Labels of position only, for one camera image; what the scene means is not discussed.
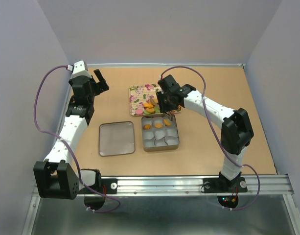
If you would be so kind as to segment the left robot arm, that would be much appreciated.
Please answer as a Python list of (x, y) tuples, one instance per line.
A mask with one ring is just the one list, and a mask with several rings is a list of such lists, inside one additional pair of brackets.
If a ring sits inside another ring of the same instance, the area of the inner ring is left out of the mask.
[(72, 88), (64, 124), (59, 134), (42, 130), (52, 135), (56, 142), (43, 161), (33, 167), (39, 195), (42, 198), (74, 199), (84, 182), (75, 150), (94, 114), (94, 99), (109, 90), (99, 69), (91, 76), (87, 70), (73, 70), (69, 80)]

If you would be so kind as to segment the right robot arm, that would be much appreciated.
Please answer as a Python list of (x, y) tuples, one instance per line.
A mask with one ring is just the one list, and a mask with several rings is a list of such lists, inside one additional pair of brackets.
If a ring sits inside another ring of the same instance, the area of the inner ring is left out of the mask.
[(243, 155), (254, 137), (248, 112), (243, 108), (225, 107), (189, 84), (181, 87), (171, 75), (159, 80), (158, 85), (161, 91), (156, 96), (161, 112), (167, 113), (181, 106), (204, 116), (213, 134), (216, 134), (214, 125), (220, 129), (220, 137), (215, 136), (215, 139), (225, 159), (218, 185), (224, 191), (234, 188), (235, 178), (241, 172)]

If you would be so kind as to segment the small ridged orange cookie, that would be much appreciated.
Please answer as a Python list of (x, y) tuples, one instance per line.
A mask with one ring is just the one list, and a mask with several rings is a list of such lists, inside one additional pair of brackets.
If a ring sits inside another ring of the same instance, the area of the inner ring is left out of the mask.
[(149, 129), (151, 129), (151, 125), (150, 124), (146, 124), (146, 125), (144, 125), (144, 130), (149, 130)]

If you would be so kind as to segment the plain round orange cookie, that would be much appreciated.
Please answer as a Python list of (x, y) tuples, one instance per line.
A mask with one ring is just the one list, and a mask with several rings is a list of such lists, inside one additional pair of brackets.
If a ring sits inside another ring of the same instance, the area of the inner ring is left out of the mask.
[(171, 122), (167, 119), (163, 119), (165, 126), (171, 126)]

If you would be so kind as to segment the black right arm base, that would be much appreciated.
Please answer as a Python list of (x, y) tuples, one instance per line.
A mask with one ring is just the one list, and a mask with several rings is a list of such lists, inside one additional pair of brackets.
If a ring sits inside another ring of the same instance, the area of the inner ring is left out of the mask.
[(204, 193), (233, 193), (248, 191), (247, 185), (241, 186), (241, 182), (245, 182), (244, 177), (239, 177), (236, 180), (228, 181), (222, 178), (204, 178), (203, 179), (203, 192)]

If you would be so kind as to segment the metal tongs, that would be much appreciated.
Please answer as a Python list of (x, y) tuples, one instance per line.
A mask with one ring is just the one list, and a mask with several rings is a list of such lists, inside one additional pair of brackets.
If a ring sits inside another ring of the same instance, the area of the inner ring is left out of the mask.
[[(159, 106), (159, 102), (156, 100), (156, 99), (154, 99), (154, 98), (152, 98), (152, 97), (150, 97), (150, 103), (155, 107), (155, 106), (157, 106), (158, 108), (159, 108), (159, 110), (160, 110), (160, 106)], [(163, 114), (170, 120), (170, 121), (174, 121), (174, 115), (171, 113), (171, 112), (167, 112), (167, 113), (164, 113), (163, 112)]]

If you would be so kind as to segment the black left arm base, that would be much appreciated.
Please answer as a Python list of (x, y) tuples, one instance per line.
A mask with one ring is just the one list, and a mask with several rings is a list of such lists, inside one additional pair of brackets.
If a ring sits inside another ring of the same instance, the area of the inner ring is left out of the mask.
[(91, 186), (91, 188), (104, 194), (116, 194), (117, 188), (112, 189), (111, 184), (117, 184), (117, 179), (102, 179), (100, 185), (99, 183), (95, 183), (93, 186)]

